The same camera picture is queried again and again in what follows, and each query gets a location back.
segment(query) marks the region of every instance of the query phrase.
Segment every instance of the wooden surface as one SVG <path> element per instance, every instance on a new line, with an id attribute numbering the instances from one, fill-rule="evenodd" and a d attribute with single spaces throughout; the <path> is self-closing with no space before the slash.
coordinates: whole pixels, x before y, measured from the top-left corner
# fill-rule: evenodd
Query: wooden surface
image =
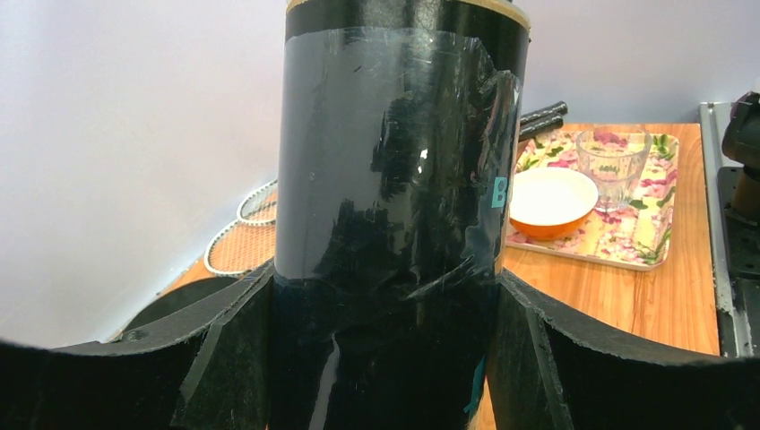
<path id="1" fill-rule="evenodd" d="M 649 340 L 720 354 L 710 256 L 700 128 L 642 125 L 680 139 L 678 184 L 668 260 L 641 273 L 506 248 L 504 266 L 535 288 L 609 325 Z M 567 125 L 581 130 L 589 125 Z M 202 262 L 170 288 L 210 277 Z M 495 429 L 488 390 L 479 430 Z"/>

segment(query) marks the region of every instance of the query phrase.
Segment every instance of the gray shelf edge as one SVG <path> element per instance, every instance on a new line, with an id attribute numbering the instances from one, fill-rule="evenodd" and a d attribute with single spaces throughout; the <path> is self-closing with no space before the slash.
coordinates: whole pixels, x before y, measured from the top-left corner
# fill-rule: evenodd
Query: gray shelf edge
<path id="1" fill-rule="evenodd" d="M 715 285 L 715 305 L 718 311 L 721 353 L 726 357 L 752 357 L 751 332 L 747 314 L 734 306 L 733 287 L 729 278 L 722 212 L 718 195 L 718 170 L 741 167 L 723 156 L 721 143 L 730 120 L 731 103 L 702 103 L 699 123 L 702 127 L 704 179 L 710 222 L 712 274 Z"/>

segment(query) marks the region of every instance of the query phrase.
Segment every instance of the black round object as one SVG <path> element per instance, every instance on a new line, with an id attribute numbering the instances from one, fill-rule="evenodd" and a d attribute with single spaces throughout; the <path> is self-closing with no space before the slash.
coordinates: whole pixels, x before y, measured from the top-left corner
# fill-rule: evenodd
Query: black round object
<path id="1" fill-rule="evenodd" d="M 286 40 L 269 426 L 462 430 L 496 319 L 527 19 L 294 0 Z"/>
<path id="2" fill-rule="evenodd" d="M 234 284 L 238 279 L 230 277 L 218 277 L 200 279 L 191 282 L 181 288 L 159 297 L 155 302 L 143 309 L 135 318 L 127 324 L 124 331 L 130 331 L 146 324 L 158 321 L 165 316 L 180 311 L 193 303 L 223 290 Z"/>

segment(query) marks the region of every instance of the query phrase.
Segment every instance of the black object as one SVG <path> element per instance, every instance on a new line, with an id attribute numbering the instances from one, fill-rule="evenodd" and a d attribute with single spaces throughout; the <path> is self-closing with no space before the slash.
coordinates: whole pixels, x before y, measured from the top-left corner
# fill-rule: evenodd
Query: black object
<path id="1" fill-rule="evenodd" d="M 182 288 L 175 289 L 168 294 L 159 297 L 143 309 L 135 318 L 126 325 L 124 331 L 130 331 L 145 324 L 153 323 L 167 317 L 174 312 L 181 311 L 198 300 L 204 299 L 211 294 L 223 290 L 235 283 L 238 279 L 231 277 L 215 277 L 200 279 L 190 282 Z"/>
<path id="2" fill-rule="evenodd" d="M 760 359 L 707 356 L 594 320 L 505 272 L 488 385 L 497 428 L 760 428 Z"/>
<path id="3" fill-rule="evenodd" d="M 556 116 L 559 116 L 561 118 L 562 116 L 565 116 L 565 115 L 567 115 L 567 103 L 565 103 L 564 101 L 558 101 L 557 103 L 551 106 L 547 106 L 543 109 L 534 110 L 532 112 L 528 112 L 527 114 L 523 116 L 520 116 L 520 127 L 522 129 L 529 123 L 533 123 L 541 119 L 545 119 L 548 117 L 556 117 Z"/>
<path id="4" fill-rule="evenodd" d="M 750 223 L 760 222 L 760 94 L 750 92 L 736 103 L 722 149 L 744 165 L 731 208 Z"/>
<path id="5" fill-rule="evenodd" d="M 520 142 L 532 139 L 539 134 L 562 128 L 564 124 L 565 120 L 559 114 L 551 114 L 539 118 L 520 128 Z"/>
<path id="6" fill-rule="evenodd" d="M 493 4 L 514 16 L 289 11 L 272 430 L 462 430 L 477 412 L 528 44 Z"/>
<path id="7" fill-rule="evenodd" d="M 270 266 L 114 343 L 0 342 L 0 428 L 264 430 Z"/>
<path id="8" fill-rule="evenodd" d="M 743 167 L 718 171 L 734 305 L 734 315 L 726 314 L 729 312 L 726 309 L 718 310 L 721 333 L 727 333 L 721 335 L 721 350 L 736 351 L 739 346 L 757 351 L 760 350 L 756 339 L 760 330 L 760 94 L 749 92 L 734 104 L 722 150 Z M 747 332 L 742 336 L 747 344 L 736 345 L 735 330 Z"/>
<path id="9" fill-rule="evenodd" d="M 0 428 L 264 430 L 272 281 L 267 264 L 115 344 L 0 343 Z M 667 347 L 511 273 L 493 281 L 486 373 L 498 430 L 760 428 L 760 359 Z"/>

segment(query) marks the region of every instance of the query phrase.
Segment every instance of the black tape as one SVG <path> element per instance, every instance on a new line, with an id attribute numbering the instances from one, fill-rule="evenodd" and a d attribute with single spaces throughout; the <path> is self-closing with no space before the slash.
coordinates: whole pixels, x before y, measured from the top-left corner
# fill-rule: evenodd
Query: black tape
<path id="1" fill-rule="evenodd" d="M 308 0 L 288 13 L 285 40 L 354 27 L 438 30 L 480 39 L 497 70 L 520 79 L 525 74 L 528 30 L 509 16 L 453 0 Z"/>
<path id="2" fill-rule="evenodd" d="M 546 119 L 549 116 L 563 116 L 567 115 L 567 103 L 564 101 L 558 101 L 557 103 L 544 107 L 542 109 L 534 110 L 520 116 L 520 127 L 538 121 L 540 119 Z"/>
<path id="3" fill-rule="evenodd" d="M 271 430 L 467 428 L 496 322 L 521 90 L 480 39 L 450 31 L 288 41 Z"/>
<path id="4" fill-rule="evenodd" d="M 532 139 L 539 134 L 562 128 L 564 124 L 565 120 L 559 114 L 544 116 L 520 128 L 520 142 Z"/>

